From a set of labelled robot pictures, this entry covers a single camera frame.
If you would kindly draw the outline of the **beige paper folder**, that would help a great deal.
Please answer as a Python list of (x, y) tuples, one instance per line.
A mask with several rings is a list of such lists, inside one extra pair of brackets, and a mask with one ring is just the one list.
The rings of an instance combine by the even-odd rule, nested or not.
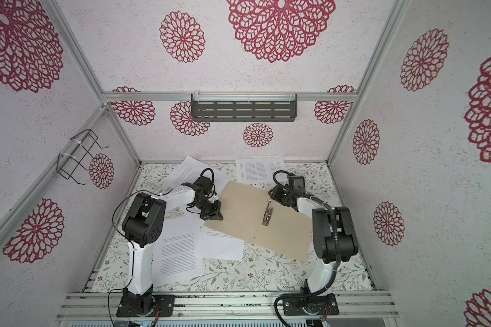
[[(263, 215), (271, 200), (273, 213), (268, 226)], [(272, 200), (268, 192), (230, 181), (219, 196), (222, 221), (208, 220), (204, 226), (263, 247), (283, 256), (306, 262), (312, 241), (312, 220)]]

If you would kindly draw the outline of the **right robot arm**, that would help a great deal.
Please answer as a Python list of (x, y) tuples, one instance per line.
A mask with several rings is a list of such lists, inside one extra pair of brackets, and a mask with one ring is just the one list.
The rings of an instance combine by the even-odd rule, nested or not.
[(291, 207), (312, 220), (312, 236), (317, 261), (306, 280), (309, 296), (326, 292), (335, 281), (341, 263), (359, 252), (359, 242), (349, 208), (332, 207), (309, 193), (300, 193), (287, 186), (268, 191), (272, 200)]

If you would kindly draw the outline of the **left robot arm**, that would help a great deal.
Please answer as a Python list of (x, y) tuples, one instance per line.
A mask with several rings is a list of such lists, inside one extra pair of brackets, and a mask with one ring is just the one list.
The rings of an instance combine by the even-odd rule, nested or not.
[(167, 212), (197, 208), (203, 221), (222, 221), (222, 203), (212, 182), (183, 183), (166, 193), (140, 190), (122, 223), (122, 235), (129, 247), (129, 282), (123, 289), (125, 300), (142, 299), (152, 292), (151, 258), (154, 243), (162, 234)]

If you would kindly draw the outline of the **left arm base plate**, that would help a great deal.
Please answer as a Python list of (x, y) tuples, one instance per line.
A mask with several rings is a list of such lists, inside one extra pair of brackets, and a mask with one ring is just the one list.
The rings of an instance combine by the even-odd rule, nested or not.
[(117, 309), (117, 317), (171, 317), (175, 295), (152, 294), (148, 289), (144, 294), (131, 293), (126, 287)]

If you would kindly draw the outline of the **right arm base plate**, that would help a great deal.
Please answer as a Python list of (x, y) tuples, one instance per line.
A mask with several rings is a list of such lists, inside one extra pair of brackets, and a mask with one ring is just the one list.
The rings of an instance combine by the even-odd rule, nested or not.
[(339, 306), (330, 293), (309, 298), (291, 298), (282, 301), (285, 316), (336, 316)]

